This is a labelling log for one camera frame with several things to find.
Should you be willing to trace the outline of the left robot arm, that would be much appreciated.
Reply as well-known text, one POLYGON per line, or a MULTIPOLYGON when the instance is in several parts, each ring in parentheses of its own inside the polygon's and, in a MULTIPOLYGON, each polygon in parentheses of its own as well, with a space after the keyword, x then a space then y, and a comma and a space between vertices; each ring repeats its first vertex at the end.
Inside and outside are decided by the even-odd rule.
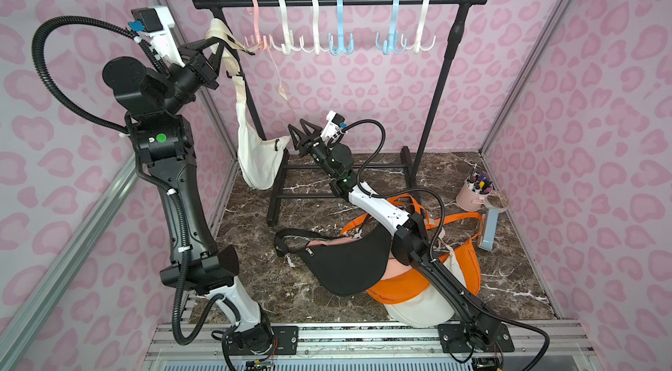
POLYGON ((236 51, 241 45, 229 31, 221 31, 182 45, 176 61, 167 63, 145 38, 157 29, 156 23, 142 20, 122 28, 91 17, 54 17, 34 33, 31 56, 38 77, 64 107, 129 138, 136 176, 159 191, 171 241, 169 265, 159 276, 174 290, 171 331, 175 341, 186 346, 198 336, 197 330, 185 334, 181 327, 183 299, 187 292, 195 292, 208 307, 220 308, 229 318, 229 329, 213 333, 224 350, 235 346, 254 355, 271 355, 278 342, 267 313, 240 281, 236 249, 220 248, 208 227, 198 189, 194 137, 181 113, 195 101, 199 89, 217 88, 220 73, 240 78, 236 51), (129 38, 149 58, 150 64, 145 65, 132 57, 118 57, 103 68, 105 84, 124 107, 122 124, 87 112, 56 85, 47 67, 45 44, 63 26, 91 26, 129 38))

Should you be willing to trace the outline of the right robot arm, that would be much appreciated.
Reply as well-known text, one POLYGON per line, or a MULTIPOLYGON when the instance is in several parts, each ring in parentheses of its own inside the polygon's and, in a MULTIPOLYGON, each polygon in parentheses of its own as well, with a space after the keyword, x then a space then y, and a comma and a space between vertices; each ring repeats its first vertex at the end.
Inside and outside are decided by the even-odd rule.
POLYGON ((363 119, 346 125, 340 122, 332 135, 327 135, 327 128, 320 127, 305 119, 299 121, 297 128, 288 126, 294 149, 301 157, 309 155, 319 168, 330 178, 332 193, 345 199, 352 205, 364 210, 375 218, 384 229, 389 240, 386 243, 388 252, 395 260, 426 278, 442 298, 457 310, 464 327, 463 339, 473 348, 486 351, 496 345, 495 335, 506 325, 519 327, 542 336, 544 342, 535 357, 523 368, 534 369, 544 358, 551 337, 544 330, 517 320, 502 318, 492 309, 486 307, 478 297, 467 290, 458 278, 448 271, 434 253, 435 239, 427 236, 425 220, 419 213, 408 213, 389 201, 394 195, 381 195, 375 192, 360 177, 368 164, 378 155, 381 146, 355 169, 355 161, 351 150, 341 143, 346 132, 362 124, 373 124, 381 131, 381 144, 385 143, 386 131, 383 125, 374 119, 363 119))

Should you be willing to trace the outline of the small orange sling bag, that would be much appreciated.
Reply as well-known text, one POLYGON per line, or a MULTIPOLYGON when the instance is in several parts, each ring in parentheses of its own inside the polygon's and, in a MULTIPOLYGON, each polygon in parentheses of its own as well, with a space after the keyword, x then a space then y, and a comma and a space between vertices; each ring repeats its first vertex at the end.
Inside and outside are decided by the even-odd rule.
MULTIPOLYGON (((432 219, 428 211, 409 194, 402 194, 401 196, 388 198, 388 201, 399 208, 412 207, 412 211, 423 215, 425 221, 427 219, 432 219)), ((429 287, 429 281, 411 267, 410 271, 400 276, 396 276, 395 278, 388 280, 380 279, 375 285, 367 289, 366 292, 369 297, 381 304, 398 305, 414 299, 429 287)))

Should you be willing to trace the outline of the pink shoulder bag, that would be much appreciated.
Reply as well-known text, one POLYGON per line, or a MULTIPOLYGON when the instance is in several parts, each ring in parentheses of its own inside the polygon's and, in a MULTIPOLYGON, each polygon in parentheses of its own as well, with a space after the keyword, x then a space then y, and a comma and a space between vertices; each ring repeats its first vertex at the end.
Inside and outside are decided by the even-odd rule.
MULTIPOLYGON (((336 238, 334 240, 315 240, 311 241, 308 243, 307 247, 313 247, 313 246, 337 246, 337 245, 343 245, 343 244, 350 244, 357 242, 357 238, 352 238, 352 237, 347 237, 347 236, 341 236, 340 238, 336 238)), ((408 271, 411 270, 411 266, 403 265, 400 262, 393 257, 393 255, 388 256, 388 263, 386 267, 386 271, 384 275, 381 277, 381 280, 388 280, 391 278, 398 277, 408 271)))

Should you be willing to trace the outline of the large orange crescent bag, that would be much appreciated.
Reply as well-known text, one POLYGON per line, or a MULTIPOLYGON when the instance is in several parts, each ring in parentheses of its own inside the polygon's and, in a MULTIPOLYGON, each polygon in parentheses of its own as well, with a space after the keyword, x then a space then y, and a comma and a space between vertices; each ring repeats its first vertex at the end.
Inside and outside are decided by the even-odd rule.
POLYGON ((464 244, 455 250, 455 257, 465 278, 465 287, 474 296, 478 296, 481 290, 481 266, 477 257, 474 241, 481 235, 483 229, 483 217, 480 213, 455 213, 447 215, 443 220, 427 219, 427 229, 435 229, 439 225, 446 225, 453 222, 459 222, 467 219, 474 219, 479 222, 477 233, 469 238, 464 244))

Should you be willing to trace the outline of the black sling bag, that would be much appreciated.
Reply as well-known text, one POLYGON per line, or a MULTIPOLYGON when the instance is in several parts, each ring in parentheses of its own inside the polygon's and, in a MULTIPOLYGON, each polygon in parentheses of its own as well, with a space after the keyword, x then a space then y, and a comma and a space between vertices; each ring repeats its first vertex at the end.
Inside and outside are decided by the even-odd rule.
POLYGON ((274 236, 279 257, 297 255, 325 289, 342 297, 365 292, 383 278, 391 243, 391 234, 381 225, 359 239, 305 229, 282 229, 274 236))

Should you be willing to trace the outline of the cream white crescent bag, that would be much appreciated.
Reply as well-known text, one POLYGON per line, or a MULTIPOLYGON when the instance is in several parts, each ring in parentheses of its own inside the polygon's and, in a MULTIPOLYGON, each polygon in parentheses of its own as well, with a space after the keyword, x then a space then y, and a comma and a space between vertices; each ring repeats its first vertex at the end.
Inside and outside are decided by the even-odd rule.
POLYGON ((443 324, 456 314, 455 307, 431 283, 414 299, 401 304, 385 304, 385 308, 392 319, 417 328, 443 324))

